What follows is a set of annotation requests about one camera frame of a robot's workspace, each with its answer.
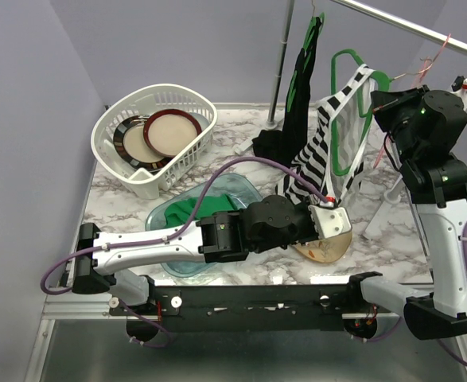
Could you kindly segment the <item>green hanger with striped top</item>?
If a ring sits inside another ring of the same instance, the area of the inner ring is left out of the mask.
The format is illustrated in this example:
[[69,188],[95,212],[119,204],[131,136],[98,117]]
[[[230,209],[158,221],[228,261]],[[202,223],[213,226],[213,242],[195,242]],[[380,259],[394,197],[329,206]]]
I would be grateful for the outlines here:
[[[337,60],[344,55],[352,58],[357,70],[350,81],[337,89]],[[363,156],[360,147],[367,139],[372,125],[370,92],[388,91],[391,83],[403,75],[388,76],[385,72],[371,69],[353,49],[343,49],[331,59],[331,93],[340,104],[331,121],[331,164],[334,175],[344,177],[358,165],[356,156]]]

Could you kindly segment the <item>black white striped tank top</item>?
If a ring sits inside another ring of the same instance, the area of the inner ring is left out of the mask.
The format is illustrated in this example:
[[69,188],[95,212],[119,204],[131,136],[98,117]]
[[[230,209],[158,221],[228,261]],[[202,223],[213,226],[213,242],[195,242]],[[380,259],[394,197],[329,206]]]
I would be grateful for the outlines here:
[[[358,166],[346,176],[339,177],[333,174],[330,127],[339,104],[332,95],[317,101],[316,132],[296,155],[290,168],[316,187],[323,195],[334,197],[338,205],[348,207],[356,199],[364,177],[364,155],[356,156],[355,163]],[[375,125],[372,116],[371,128]],[[368,136],[360,146],[364,153],[368,145]]]

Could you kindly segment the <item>pink wire hanger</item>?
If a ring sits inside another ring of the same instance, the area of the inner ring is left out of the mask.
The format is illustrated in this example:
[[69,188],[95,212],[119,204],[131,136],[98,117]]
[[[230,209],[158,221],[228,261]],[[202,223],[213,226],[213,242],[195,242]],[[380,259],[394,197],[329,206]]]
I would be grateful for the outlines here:
[[[425,57],[425,58],[420,58],[420,61],[422,62],[421,68],[417,72],[404,72],[401,73],[397,76],[394,76],[391,78],[391,82],[394,82],[396,80],[400,80],[405,76],[412,76],[413,77],[413,82],[411,87],[415,88],[418,85],[420,85],[423,81],[423,79],[426,77],[426,74],[431,70],[433,67],[435,61],[438,59],[438,57],[442,54],[444,51],[445,47],[449,43],[449,40],[451,38],[451,34],[449,33],[445,39],[445,41],[442,43],[441,48],[437,51],[437,53],[433,57]],[[387,155],[387,150],[386,150],[386,143],[387,143],[387,137],[383,138],[383,143],[379,149],[379,153],[377,154],[377,157],[373,163],[373,168],[376,169],[380,162],[382,161],[382,158]]]

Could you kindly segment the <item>green hanger with black top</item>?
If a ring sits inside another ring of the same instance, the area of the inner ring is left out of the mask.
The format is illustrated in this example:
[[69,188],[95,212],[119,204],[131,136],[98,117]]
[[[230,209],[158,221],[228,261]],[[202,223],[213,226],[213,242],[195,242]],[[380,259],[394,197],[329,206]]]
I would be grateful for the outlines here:
[[311,5],[313,6],[313,16],[309,21],[303,46],[295,62],[290,86],[286,95],[286,113],[290,113],[300,102],[309,102],[310,99],[310,80],[313,75],[317,55],[317,42],[325,24],[325,13],[321,12],[316,15],[314,1],[311,2]]

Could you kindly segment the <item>green tank top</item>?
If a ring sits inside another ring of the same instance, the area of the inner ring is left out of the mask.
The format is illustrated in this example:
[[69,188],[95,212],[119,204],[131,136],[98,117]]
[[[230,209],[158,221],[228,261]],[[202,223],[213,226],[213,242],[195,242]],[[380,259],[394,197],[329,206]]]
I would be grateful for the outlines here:
[[[165,228],[174,228],[186,223],[193,212],[198,198],[191,197],[182,201],[172,203],[164,212]],[[227,194],[216,197],[206,196],[202,201],[194,219],[211,216],[214,212],[235,211],[237,207],[233,199]]]

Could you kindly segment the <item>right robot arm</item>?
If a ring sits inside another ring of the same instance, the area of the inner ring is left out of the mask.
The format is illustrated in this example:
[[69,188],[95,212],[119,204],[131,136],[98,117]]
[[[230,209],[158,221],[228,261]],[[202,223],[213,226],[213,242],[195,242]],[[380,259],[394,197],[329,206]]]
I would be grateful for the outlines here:
[[360,312],[371,304],[398,314],[419,340],[467,334],[467,165],[452,149],[467,125],[462,99],[427,86],[373,91],[372,114],[395,144],[399,172],[427,244],[430,294],[376,272],[354,275],[344,301]]

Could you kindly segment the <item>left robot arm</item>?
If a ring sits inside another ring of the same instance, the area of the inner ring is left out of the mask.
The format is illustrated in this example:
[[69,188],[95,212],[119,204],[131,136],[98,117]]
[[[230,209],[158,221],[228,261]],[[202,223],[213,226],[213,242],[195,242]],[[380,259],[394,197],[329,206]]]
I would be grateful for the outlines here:
[[137,314],[154,308],[153,281],[134,268],[158,263],[229,263],[273,248],[323,237],[317,207],[272,195],[245,209],[215,212],[188,225],[157,231],[94,231],[91,253],[76,260],[72,292],[109,293]]

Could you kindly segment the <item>beige bird pattern plate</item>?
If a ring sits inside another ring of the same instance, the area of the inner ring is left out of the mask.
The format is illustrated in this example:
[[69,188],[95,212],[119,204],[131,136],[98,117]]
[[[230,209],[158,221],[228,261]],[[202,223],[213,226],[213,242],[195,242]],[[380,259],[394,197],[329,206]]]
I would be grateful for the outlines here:
[[348,250],[352,232],[346,232],[329,239],[315,240],[307,244],[295,244],[296,249],[306,258],[318,263],[334,263]]

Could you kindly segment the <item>metal clothes rack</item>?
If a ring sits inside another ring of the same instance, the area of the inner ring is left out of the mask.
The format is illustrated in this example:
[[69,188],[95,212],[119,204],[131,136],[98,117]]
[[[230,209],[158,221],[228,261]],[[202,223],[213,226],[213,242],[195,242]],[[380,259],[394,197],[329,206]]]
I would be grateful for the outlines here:
[[[365,14],[376,20],[380,20],[386,24],[393,25],[401,30],[413,33],[428,41],[433,41],[437,44],[443,44],[446,48],[467,56],[467,44],[447,37],[444,34],[433,31],[425,26],[413,23],[406,19],[389,14],[382,10],[378,10],[372,6],[368,6],[358,1],[339,1],[340,5],[355,10],[356,12]],[[274,85],[270,97],[269,113],[267,117],[267,125],[274,125],[274,114],[278,102],[278,93],[282,78],[282,68],[284,65],[286,46],[290,31],[290,25],[294,12],[294,2],[288,1],[286,3],[286,14],[282,28],[282,38],[280,41],[280,50],[278,53],[278,68],[274,78]],[[395,206],[400,201],[400,193],[403,191],[403,179],[398,177],[394,185],[382,196],[378,209],[376,210],[373,218],[369,221],[367,227],[364,229],[362,236],[368,240],[374,240],[381,237],[381,228],[387,223],[388,212],[391,207]]]

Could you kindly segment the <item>clear blue plastic tray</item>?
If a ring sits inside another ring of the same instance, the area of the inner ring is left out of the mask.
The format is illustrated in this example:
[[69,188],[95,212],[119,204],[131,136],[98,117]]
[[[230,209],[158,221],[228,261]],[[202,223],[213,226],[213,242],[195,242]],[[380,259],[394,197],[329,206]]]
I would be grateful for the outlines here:
[[[159,205],[146,218],[145,230],[153,231],[165,229],[165,210],[174,202],[182,201],[191,197],[197,197],[202,193],[204,185],[198,185],[173,199]],[[243,176],[236,173],[221,174],[209,188],[206,196],[216,197],[221,194],[229,195],[238,209],[245,209],[249,204],[261,201],[262,196],[258,190]],[[211,263],[171,262],[164,263],[162,268],[172,276],[188,278],[208,270]]]

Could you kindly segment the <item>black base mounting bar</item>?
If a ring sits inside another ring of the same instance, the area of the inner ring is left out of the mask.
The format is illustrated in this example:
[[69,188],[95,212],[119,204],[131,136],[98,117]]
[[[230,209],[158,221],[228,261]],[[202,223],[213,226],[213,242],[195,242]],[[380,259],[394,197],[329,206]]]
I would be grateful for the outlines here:
[[353,299],[347,283],[344,277],[307,285],[152,286],[148,303],[133,310],[173,333],[341,331],[375,313]]

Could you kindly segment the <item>red rimmed plate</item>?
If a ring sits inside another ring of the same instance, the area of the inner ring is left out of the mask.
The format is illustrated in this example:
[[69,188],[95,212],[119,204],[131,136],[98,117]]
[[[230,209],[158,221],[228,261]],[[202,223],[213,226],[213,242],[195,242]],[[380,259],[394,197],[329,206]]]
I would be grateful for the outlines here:
[[143,129],[146,144],[167,158],[177,156],[201,132],[197,119],[179,109],[165,109],[153,113]]

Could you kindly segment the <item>white plastic dish basket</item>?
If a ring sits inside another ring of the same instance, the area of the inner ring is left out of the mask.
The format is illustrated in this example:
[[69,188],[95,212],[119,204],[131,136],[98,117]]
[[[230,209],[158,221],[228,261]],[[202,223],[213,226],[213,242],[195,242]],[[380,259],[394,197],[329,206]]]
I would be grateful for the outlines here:
[[176,84],[140,88],[111,105],[91,133],[97,162],[142,199],[169,190],[212,144],[217,109]]

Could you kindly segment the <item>black rimmed plate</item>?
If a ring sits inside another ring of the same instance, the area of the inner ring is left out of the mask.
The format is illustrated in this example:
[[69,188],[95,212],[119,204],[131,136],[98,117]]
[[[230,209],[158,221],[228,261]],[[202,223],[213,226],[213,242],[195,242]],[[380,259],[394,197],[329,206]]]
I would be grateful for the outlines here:
[[143,129],[148,118],[148,115],[134,115],[124,119],[115,129],[113,144],[119,157],[131,167],[154,173],[165,167],[170,158],[146,144]]

